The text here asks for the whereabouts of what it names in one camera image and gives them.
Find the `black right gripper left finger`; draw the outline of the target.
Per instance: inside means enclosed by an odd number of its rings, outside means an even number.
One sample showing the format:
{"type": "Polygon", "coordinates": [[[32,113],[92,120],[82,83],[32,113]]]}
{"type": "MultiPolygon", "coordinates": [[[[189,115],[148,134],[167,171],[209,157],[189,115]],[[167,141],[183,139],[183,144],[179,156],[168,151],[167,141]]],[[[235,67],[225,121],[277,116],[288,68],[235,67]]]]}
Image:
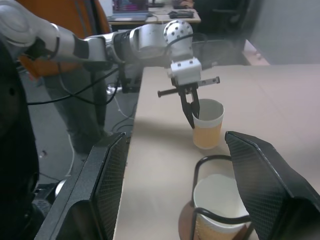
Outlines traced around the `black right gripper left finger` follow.
{"type": "Polygon", "coordinates": [[[34,240],[113,240],[127,163],[126,135],[106,136],[62,185],[34,240]]]}

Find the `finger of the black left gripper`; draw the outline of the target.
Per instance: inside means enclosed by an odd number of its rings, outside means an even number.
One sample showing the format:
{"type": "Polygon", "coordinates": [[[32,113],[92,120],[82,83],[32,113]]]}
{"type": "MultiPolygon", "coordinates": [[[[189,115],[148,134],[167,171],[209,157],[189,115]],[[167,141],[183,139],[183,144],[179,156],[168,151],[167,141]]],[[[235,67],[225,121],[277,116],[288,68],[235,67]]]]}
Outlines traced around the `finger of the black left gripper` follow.
{"type": "Polygon", "coordinates": [[[192,107],[189,102],[187,102],[186,92],[184,88],[179,88],[178,95],[180,96],[181,100],[181,106],[183,113],[192,129],[195,128],[194,120],[193,120],[193,113],[192,113],[192,107]]]}
{"type": "Polygon", "coordinates": [[[197,87],[193,86],[190,90],[191,90],[191,97],[192,97],[192,102],[190,104],[191,111],[196,118],[199,118],[200,103],[199,103],[199,98],[198,98],[197,87]]]}

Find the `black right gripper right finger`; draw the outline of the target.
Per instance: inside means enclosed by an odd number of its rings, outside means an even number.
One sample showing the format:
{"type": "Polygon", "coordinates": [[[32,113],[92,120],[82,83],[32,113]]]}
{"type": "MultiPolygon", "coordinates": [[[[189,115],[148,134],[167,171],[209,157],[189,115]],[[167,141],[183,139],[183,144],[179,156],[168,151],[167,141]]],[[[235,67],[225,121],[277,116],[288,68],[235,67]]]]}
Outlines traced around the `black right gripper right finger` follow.
{"type": "Polygon", "coordinates": [[[259,240],[320,240],[320,194],[269,142],[225,134],[242,202],[259,240]]]}

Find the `orange and white paper cup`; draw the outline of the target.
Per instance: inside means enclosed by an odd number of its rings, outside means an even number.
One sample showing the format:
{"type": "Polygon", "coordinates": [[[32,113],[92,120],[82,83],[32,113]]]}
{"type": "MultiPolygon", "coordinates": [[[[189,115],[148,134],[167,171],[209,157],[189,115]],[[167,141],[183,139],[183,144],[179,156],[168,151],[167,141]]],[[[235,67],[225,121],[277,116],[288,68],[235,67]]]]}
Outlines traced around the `orange and white paper cup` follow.
{"type": "MultiPolygon", "coordinates": [[[[248,215],[233,176],[212,174],[200,180],[195,186],[193,200],[196,208],[204,208],[225,218],[248,215]]],[[[200,240],[236,240],[237,234],[248,226],[248,223],[219,223],[201,214],[196,219],[196,233],[200,240]]]]}
{"type": "Polygon", "coordinates": [[[199,100],[199,116],[192,115],[193,143],[198,148],[209,150],[219,144],[224,113],[225,108],[220,102],[208,98],[199,100]]]}

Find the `black mesh waste bin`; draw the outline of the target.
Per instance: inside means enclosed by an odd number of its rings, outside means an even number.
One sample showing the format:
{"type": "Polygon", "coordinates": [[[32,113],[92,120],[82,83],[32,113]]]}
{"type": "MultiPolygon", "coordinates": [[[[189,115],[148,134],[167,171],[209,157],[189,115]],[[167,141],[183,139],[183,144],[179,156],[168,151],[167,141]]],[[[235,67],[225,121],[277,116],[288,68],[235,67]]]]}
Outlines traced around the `black mesh waste bin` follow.
{"type": "Polygon", "coordinates": [[[197,34],[192,40],[192,50],[203,70],[242,64],[238,43],[231,37],[197,34]]]}

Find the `person in orange top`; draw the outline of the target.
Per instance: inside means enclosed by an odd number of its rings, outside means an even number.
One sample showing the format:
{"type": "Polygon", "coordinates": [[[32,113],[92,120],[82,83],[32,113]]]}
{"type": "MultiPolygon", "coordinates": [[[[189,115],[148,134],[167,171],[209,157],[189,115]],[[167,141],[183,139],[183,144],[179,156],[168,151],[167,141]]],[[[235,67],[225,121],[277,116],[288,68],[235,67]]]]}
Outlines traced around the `person in orange top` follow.
{"type": "MultiPolygon", "coordinates": [[[[81,39],[111,32],[99,0],[16,0],[36,16],[72,31],[81,39]]],[[[51,99],[58,99],[91,84],[91,74],[78,63],[20,57],[21,64],[36,79],[42,78],[51,99]]],[[[88,154],[105,135],[106,107],[96,106],[75,97],[55,102],[73,149],[88,154]]]]}

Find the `wooden office desk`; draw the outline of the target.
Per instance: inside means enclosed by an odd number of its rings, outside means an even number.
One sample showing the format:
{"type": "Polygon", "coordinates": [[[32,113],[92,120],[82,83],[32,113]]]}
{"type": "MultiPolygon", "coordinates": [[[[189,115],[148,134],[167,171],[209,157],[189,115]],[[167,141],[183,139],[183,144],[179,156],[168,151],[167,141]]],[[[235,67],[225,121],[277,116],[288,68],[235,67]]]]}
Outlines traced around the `wooden office desk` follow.
{"type": "MultiPolygon", "coordinates": [[[[193,9],[187,9],[188,11],[193,12],[193,18],[181,18],[181,20],[186,21],[188,23],[200,23],[201,18],[198,14],[198,12],[193,9]]],[[[151,16],[148,17],[145,21],[137,21],[137,20],[130,20],[130,21],[109,21],[110,25],[143,25],[143,24],[164,24],[168,23],[173,18],[170,18],[168,13],[174,11],[172,7],[164,7],[164,8],[155,8],[154,10],[151,10],[151,16]]]]}

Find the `black keyboard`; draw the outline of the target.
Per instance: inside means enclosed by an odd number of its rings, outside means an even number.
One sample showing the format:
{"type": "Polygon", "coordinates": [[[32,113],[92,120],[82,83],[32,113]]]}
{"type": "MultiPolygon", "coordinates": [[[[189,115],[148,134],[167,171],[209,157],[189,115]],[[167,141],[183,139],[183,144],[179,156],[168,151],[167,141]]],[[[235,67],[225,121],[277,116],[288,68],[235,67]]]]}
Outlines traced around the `black keyboard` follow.
{"type": "Polygon", "coordinates": [[[173,10],[170,11],[167,15],[170,19],[192,19],[194,17],[194,12],[190,10],[173,10]]]}

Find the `black robot torso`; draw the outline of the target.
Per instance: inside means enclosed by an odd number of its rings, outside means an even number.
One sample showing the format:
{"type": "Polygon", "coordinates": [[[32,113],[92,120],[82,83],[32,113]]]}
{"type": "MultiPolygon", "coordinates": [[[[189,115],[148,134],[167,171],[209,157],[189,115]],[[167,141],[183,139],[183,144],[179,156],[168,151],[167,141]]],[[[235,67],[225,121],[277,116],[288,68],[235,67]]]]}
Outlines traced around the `black robot torso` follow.
{"type": "Polygon", "coordinates": [[[0,41],[0,240],[23,238],[38,179],[25,90],[15,60],[0,41]]]}

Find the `black office chair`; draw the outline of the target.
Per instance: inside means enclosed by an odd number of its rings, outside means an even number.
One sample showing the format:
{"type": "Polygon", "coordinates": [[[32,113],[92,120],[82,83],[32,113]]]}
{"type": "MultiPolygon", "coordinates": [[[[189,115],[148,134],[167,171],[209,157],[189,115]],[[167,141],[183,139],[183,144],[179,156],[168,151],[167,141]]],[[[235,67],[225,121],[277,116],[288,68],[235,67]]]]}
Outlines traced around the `black office chair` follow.
{"type": "Polygon", "coordinates": [[[240,26],[245,20],[252,0],[216,0],[213,13],[222,14],[233,24],[240,26]]]}

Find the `open laptop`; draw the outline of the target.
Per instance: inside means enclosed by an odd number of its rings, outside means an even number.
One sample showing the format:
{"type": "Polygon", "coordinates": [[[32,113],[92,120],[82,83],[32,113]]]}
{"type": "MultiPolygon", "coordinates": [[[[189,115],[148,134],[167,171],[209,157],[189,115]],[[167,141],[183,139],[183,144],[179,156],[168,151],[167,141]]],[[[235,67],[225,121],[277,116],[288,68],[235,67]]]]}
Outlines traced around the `open laptop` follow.
{"type": "Polygon", "coordinates": [[[109,22],[145,22],[149,14],[149,0],[112,0],[113,14],[109,22]]]}

